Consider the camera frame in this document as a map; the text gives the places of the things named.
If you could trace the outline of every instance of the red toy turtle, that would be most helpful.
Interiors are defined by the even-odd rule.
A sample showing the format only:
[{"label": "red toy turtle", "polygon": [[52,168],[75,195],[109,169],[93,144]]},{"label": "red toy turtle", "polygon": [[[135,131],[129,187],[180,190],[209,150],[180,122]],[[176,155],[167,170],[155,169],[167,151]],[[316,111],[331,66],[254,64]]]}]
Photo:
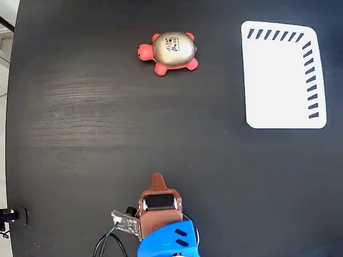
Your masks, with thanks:
[{"label": "red toy turtle", "polygon": [[189,32],[155,34],[152,45],[139,46],[138,57],[143,61],[154,60],[158,76],[164,76],[167,70],[187,68],[192,71],[198,67],[198,61],[194,57],[197,51],[194,40]]}]

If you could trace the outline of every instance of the turtle leg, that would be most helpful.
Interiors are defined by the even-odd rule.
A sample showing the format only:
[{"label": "turtle leg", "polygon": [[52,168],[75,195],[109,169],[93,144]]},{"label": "turtle leg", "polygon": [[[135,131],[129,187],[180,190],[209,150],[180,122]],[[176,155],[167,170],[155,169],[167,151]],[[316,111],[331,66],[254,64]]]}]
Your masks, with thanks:
[{"label": "turtle leg", "polygon": [[198,64],[198,61],[195,58],[193,58],[193,60],[191,60],[190,63],[186,64],[186,68],[192,71],[198,67]]},{"label": "turtle leg", "polygon": [[164,65],[160,63],[156,63],[155,72],[157,73],[158,76],[164,76],[166,75],[167,67],[165,67]]},{"label": "turtle leg", "polygon": [[186,32],[186,34],[189,35],[193,39],[193,41],[195,40],[195,37],[194,37],[194,35],[192,33]]},{"label": "turtle leg", "polygon": [[160,34],[155,34],[152,36],[152,42],[155,42],[155,40],[160,36]]}]

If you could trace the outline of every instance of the dark table surface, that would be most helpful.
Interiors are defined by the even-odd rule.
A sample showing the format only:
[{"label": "dark table surface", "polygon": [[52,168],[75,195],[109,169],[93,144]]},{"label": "dark table surface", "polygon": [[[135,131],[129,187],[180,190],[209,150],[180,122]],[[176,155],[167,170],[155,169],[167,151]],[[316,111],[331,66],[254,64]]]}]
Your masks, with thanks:
[{"label": "dark table surface", "polygon": [[[202,256],[342,256],[342,1],[21,1],[6,124],[14,256],[90,256],[112,209],[162,172]],[[241,24],[312,27],[327,103],[321,130],[245,122]],[[199,68],[159,78],[137,47],[196,36]],[[138,242],[123,237],[130,256]],[[109,246],[108,256],[119,256]]]}]

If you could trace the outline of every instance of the gold turtle shell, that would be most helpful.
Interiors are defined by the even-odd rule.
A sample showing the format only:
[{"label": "gold turtle shell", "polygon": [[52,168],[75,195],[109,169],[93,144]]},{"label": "gold turtle shell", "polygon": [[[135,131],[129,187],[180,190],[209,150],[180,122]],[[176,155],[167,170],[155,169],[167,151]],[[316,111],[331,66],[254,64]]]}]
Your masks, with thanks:
[{"label": "gold turtle shell", "polygon": [[188,64],[197,51],[193,39],[184,32],[163,33],[152,47],[154,59],[167,67]]}]

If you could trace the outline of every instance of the wire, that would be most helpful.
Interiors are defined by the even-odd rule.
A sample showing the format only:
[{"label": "wire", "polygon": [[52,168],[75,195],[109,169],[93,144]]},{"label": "wire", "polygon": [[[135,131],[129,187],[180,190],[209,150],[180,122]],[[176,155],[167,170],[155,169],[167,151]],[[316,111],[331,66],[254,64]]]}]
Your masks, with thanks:
[{"label": "wire", "polygon": [[104,252],[105,252],[105,248],[106,248],[106,241],[108,239],[108,237],[112,237],[114,238],[117,243],[119,244],[120,249],[122,250],[123,256],[124,257],[128,257],[128,254],[122,244],[122,242],[120,241],[119,237],[116,236],[115,234],[113,234],[113,230],[115,229],[115,226],[105,235],[103,235],[100,240],[98,241],[98,243],[96,244],[96,247],[94,249],[93,252],[93,257],[96,257],[96,254],[98,253],[98,249],[100,248],[100,253],[99,253],[99,257],[102,257]]},{"label": "wire", "polygon": [[0,24],[8,28],[11,32],[14,32],[14,26],[10,24],[7,20],[0,16]]}]

